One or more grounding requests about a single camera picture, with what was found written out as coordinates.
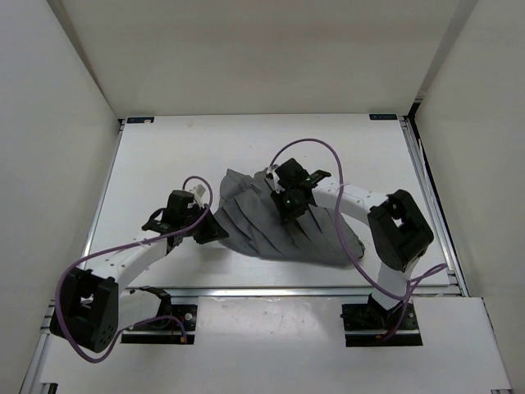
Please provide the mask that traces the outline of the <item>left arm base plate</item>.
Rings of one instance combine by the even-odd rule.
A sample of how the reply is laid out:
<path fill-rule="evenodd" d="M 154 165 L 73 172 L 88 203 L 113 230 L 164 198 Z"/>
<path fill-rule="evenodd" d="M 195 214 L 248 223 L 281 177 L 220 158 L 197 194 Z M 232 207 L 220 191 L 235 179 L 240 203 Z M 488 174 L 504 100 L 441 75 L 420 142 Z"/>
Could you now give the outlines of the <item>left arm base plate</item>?
<path fill-rule="evenodd" d="M 197 299 L 173 299 L 164 314 L 175 317 L 184 327 L 183 335 L 178 322 L 172 319 L 147 323 L 121 334 L 122 344 L 134 345 L 193 345 L 198 322 Z"/>

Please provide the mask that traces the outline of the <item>grey pleated skirt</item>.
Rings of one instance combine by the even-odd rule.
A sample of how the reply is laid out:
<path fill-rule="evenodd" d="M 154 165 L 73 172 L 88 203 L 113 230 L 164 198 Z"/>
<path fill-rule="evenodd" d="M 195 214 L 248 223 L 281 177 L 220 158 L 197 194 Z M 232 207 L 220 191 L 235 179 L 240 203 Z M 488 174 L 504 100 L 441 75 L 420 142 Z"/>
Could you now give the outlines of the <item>grey pleated skirt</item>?
<path fill-rule="evenodd" d="M 365 255 L 354 230 L 340 221 L 350 251 L 341 246 L 332 208 L 308 206 L 304 215 L 283 223 L 272 201 L 272 183 L 263 171 L 253 176 L 228 169 L 220 184 L 214 218 L 228 233 L 220 243 L 245 256 L 286 262 L 314 263 L 343 268 Z"/>

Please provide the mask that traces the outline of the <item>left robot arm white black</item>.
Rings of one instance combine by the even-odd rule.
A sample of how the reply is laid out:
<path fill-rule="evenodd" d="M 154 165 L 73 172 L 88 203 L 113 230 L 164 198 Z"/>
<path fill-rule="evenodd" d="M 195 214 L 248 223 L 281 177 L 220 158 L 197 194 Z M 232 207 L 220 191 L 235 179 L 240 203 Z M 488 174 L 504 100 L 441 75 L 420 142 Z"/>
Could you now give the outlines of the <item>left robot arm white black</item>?
<path fill-rule="evenodd" d="M 73 268 L 59 284 L 60 310 L 50 332 L 94 353 L 111 347 L 124 329 L 181 325 L 171 297 L 161 288 L 130 284 L 167 257 L 186 237 L 199 245 L 228 238 L 197 190 L 174 190 L 167 205 L 152 213 L 131 248 L 108 253 L 86 269 Z"/>

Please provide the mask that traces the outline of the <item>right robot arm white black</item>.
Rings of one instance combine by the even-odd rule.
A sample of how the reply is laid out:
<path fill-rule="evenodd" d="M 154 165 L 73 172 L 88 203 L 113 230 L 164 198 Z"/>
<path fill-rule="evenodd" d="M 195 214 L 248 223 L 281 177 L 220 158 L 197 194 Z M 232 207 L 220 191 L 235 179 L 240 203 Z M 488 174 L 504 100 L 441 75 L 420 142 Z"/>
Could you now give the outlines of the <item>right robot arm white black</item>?
<path fill-rule="evenodd" d="M 395 330 L 416 285 L 411 275 L 434 241 L 434 234 L 413 196 L 406 190 L 382 194 L 334 178 L 329 172 L 307 172 L 295 159 L 267 171 L 276 187 L 272 199 L 284 222 L 297 220 L 308 208 L 331 208 L 336 234 L 342 239 L 344 216 L 366 225 L 380 260 L 376 278 L 359 265 L 349 244 L 341 241 L 350 261 L 373 287 L 366 313 L 374 328 Z"/>

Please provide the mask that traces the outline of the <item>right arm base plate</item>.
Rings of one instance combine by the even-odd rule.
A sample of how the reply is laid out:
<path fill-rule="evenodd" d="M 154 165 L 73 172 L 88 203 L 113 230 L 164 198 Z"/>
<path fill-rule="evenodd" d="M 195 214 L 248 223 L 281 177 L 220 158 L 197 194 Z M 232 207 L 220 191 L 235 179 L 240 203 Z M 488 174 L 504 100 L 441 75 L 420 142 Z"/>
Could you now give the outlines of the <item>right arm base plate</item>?
<path fill-rule="evenodd" d="M 387 320 L 368 304 L 343 304 L 340 317 L 347 348 L 423 345 L 413 303 L 400 306 Z"/>

